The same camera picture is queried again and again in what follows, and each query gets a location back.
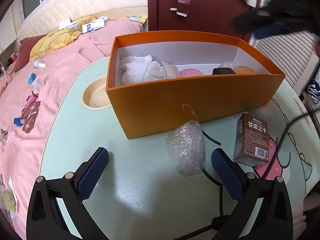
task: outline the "light green table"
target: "light green table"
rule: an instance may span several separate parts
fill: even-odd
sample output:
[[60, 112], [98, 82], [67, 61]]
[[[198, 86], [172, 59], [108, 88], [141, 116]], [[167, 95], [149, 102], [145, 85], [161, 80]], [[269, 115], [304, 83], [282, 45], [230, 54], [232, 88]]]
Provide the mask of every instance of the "light green table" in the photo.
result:
[[[48, 137], [41, 175], [46, 179], [61, 178], [87, 161], [98, 147], [105, 147], [109, 151], [109, 163], [91, 197], [83, 203], [109, 239], [170, 240], [209, 225], [219, 215], [219, 187], [203, 174], [185, 179], [175, 171], [165, 150], [167, 133], [128, 140], [112, 107], [92, 111], [81, 104], [83, 89], [106, 75], [107, 68], [108, 58], [101, 59], [76, 78]], [[247, 112], [268, 122], [269, 134], [276, 142], [286, 125], [284, 114], [288, 120], [300, 114], [294, 98], [301, 104], [284, 81], [274, 95], [275, 101]], [[201, 124], [230, 157], [240, 115]], [[290, 133], [279, 152], [279, 163], [286, 166], [290, 155], [290, 164], [285, 169], [277, 166], [275, 173], [284, 177], [294, 208], [320, 178], [320, 141], [309, 117], [295, 124]], [[220, 180], [211, 165], [211, 153], [218, 146], [204, 140], [205, 169]], [[241, 167], [245, 172], [253, 171], [249, 166]], [[225, 213], [230, 214], [235, 201], [226, 191], [223, 201]], [[258, 200], [243, 234], [250, 230], [260, 204]], [[62, 200], [59, 206], [71, 233], [79, 236]], [[211, 239], [214, 234], [210, 230], [194, 239]]]

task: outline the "barcode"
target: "barcode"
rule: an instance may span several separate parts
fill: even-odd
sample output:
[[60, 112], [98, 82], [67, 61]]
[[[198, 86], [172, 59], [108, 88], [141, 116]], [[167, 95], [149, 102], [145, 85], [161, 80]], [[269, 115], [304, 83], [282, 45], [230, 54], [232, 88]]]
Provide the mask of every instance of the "barcode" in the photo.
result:
[[268, 159], [268, 151], [256, 147], [256, 151], [254, 153], [257, 157], [267, 160]]

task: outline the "brown card box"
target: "brown card box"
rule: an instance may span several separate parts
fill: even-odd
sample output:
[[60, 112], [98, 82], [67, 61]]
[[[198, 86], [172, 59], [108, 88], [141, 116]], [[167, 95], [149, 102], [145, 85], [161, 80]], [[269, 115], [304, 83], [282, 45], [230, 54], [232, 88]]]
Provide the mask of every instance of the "brown card box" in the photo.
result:
[[237, 123], [233, 160], [252, 167], [268, 163], [269, 139], [267, 122], [248, 113], [242, 114]]
[[[233, 61], [260, 73], [121, 84], [121, 59], [147, 55], [159, 63], [177, 66]], [[143, 32], [115, 38], [106, 91], [124, 133], [131, 139], [176, 129], [194, 119], [191, 110], [199, 122], [206, 122], [264, 105], [284, 77], [271, 60], [234, 37], [193, 31]], [[190, 107], [183, 109], [184, 104]]]

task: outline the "tufted headboard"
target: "tufted headboard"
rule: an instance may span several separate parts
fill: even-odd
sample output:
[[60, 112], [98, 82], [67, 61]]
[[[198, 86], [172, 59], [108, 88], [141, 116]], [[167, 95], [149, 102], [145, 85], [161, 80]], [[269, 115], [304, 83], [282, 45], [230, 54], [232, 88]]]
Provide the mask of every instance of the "tufted headboard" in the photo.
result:
[[128, 15], [148, 16], [148, 0], [50, 0], [27, 17], [17, 33], [18, 40], [46, 34], [65, 18], [75, 21], [81, 17], [106, 15], [109, 19]]

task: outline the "bubble wrap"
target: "bubble wrap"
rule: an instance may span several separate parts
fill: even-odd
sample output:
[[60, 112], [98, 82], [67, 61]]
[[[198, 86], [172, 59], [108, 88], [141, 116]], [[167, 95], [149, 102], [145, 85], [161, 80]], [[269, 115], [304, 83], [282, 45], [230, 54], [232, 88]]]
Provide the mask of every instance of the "bubble wrap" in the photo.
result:
[[197, 120], [184, 123], [166, 137], [166, 149], [177, 171], [190, 177], [202, 171], [205, 149], [202, 129]]

